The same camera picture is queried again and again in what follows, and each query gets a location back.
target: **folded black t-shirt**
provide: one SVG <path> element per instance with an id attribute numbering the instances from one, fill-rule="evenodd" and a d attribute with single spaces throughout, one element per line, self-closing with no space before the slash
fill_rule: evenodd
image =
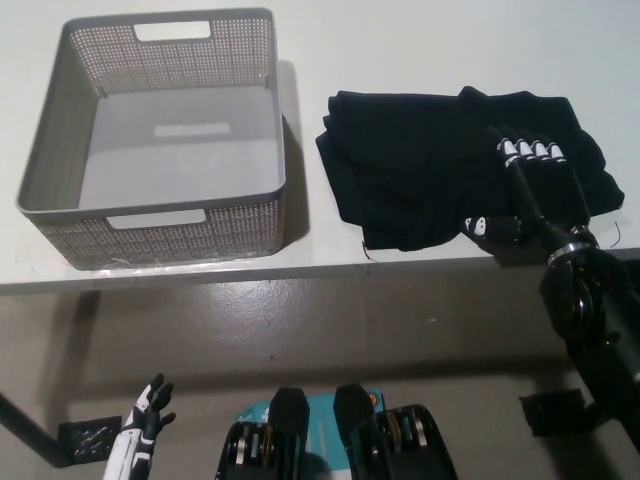
<path id="1" fill-rule="evenodd" d="M 367 248 L 418 250 L 454 238 L 465 218 L 515 214 L 489 126 L 560 145 L 591 215 L 624 200 L 566 98 L 471 87 L 457 97 L 339 92 L 324 123 L 316 143 L 340 216 L 362 226 Z"/>

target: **gray floor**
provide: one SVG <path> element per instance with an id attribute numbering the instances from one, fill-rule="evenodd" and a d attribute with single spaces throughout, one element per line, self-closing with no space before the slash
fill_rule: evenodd
<path id="1" fill-rule="evenodd" d="M 0 297 L 0 390 L 49 431 L 126 413 L 164 372 L 175 424 L 151 478 L 210 479 L 236 413 L 280 385 L 360 381 L 390 406 L 423 403 L 461 479 L 636 479 L 616 424 L 531 437 L 518 397 L 579 386 L 535 289 L 539 269 L 402 274 Z M 0 479 L 56 471 L 0 428 Z"/>

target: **tabletop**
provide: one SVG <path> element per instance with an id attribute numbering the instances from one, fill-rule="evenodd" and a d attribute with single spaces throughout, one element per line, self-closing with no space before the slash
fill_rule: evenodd
<path id="1" fill-rule="evenodd" d="M 274 13 L 285 133 L 294 149 L 286 246 L 269 257 L 198 265 L 69 266 L 15 206 L 62 25 L 85 16 L 254 6 Z M 495 266 L 462 235 L 417 252 L 366 254 L 360 228 L 338 215 L 314 142 L 338 90 L 457 95 L 471 85 L 487 94 L 566 96 L 626 193 L 623 208 L 594 218 L 592 231 L 602 247 L 637 257 L 639 17 L 634 0 L 10 2 L 0 30 L 0 293 Z"/>

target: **robotic hand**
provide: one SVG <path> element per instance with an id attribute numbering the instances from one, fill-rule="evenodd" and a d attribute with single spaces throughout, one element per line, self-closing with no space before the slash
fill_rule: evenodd
<path id="1" fill-rule="evenodd" d="M 468 218 L 462 230 L 481 247 L 539 241 L 547 255 L 540 293 L 594 398 L 574 426 L 615 418 L 640 451 L 640 297 L 624 264 L 589 232 L 580 184 L 560 146 L 528 132 L 492 132 L 517 215 Z"/>
<path id="2" fill-rule="evenodd" d="M 176 418 L 175 413 L 160 415 L 171 401 L 173 390 L 171 383 L 160 388 L 163 382 L 164 376 L 159 374 L 138 397 L 113 444 L 104 480 L 146 480 L 149 477 L 156 437 Z"/>

